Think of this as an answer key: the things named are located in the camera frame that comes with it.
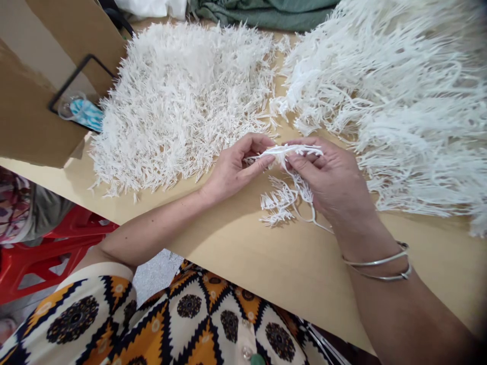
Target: silver bangle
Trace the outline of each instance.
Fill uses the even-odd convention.
[[[354,263],[351,261],[347,261],[347,260],[345,260],[345,258],[343,258],[343,262],[345,262],[347,265],[350,265],[352,267],[366,267],[366,266],[376,266],[376,265],[385,264],[385,263],[388,263],[389,261],[393,261],[393,260],[398,259],[400,257],[407,256],[407,250],[409,249],[408,244],[404,243],[404,242],[399,242],[399,241],[397,241],[397,244],[399,246],[401,246],[402,251],[391,256],[391,257],[388,257],[386,259],[371,261],[371,262],[366,262],[366,263]]]
[[[409,276],[411,275],[411,272],[412,272],[412,265],[410,263],[407,263],[407,270],[405,272],[403,272],[403,273],[401,273],[399,275],[396,275],[396,276],[373,276],[373,275],[365,274],[365,273],[357,270],[353,266],[350,266],[350,267],[352,269],[354,269],[355,271],[357,271],[362,276],[366,276],[368,278],[375,279],[375,280],[380,280],[380,281],[408,280],[409,279]]]

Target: hand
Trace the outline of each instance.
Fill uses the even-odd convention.
[[[215,169],[201,191],[214,203],[236,194],[262,173],[275,157],[264,156],[247,168],[243,168],[242,159],[257,156],[274,145],[264,134],[246,134],[232,147],[221,151]]]
[[[299,138],[287,144],[317,145],[322,156],[289,155],[294,170],[308,182],[315,208],[335,228],[352,228],[354,223],[377,217],[367,184],[355,156],[334,143],[318,137]]]

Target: red plastic stool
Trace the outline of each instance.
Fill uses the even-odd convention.
[[[60,284],[79,264],[88,249],[104,238],[104,235],[97,235],[68,238],[56,242],[53,242],[52,238],[45,238],[41,245],[35,247],[23,243],[15,243],[12,248],[1,247],[0,305]],[[60,265],[62,263],[60,256],[68,253],[71,254],[69,261],[60,275],[49,270],[53,266]],[[45,281],[18,289],[22,278],[29,273]]]
[[[110,222],[102,226],[99,221],[104,220],[82,206],[76,205],[64,217],[62,222],[44,237],[64,238],[64,237],[85,237],[93,235],[104,235],[112,233],[118,225]]]

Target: gray floor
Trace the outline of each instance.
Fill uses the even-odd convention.
[[[137,290],[137,303],[139,306],[152,294],[169,286],[182,261],[183,258],[181,256],[165,249],[152,260],[138,267],[133,284]],[[60,274],[66,264],[67,261],[51,270]],[[34,285],[39,281],[41,279],[36,275],[26,275],[19,287]],[[0,306],[0,318],[9,316],[17,323],[21,323],[36,309],[39,302],[51,295],[55,289],[56,286],[53,286]]]

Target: table surface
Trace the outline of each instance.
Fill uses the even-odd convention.
[[[285,92],[277,86],[282,81],[276,78],[277,95]],[[299,136],[284,121],[278,132],[277,142]],[[166,192],[139,192],[137,204],[133,194],[102,198],[106,186],[88,190],[95,181],[88,149],[89,142],[82,159],[71,159],[64,169],[5,158],[0,158],[0,165],[117,224],[198,189],[208,177],[197,184],[194,179],[180,181]],[[260,209],[260,195],[272,190],[268,174],[205,213],[168,249],[373,352],[334,236],[301,221],[272,229],[259,222],[265,213]],[[304,216],[309,213],[306,208]],[[397,240],[410,245],[411,261],[428,287],[478,333],[481,329],[475,324],[486,303],[487,243],[468,235],[466,220],[391,212],[380,216]]]

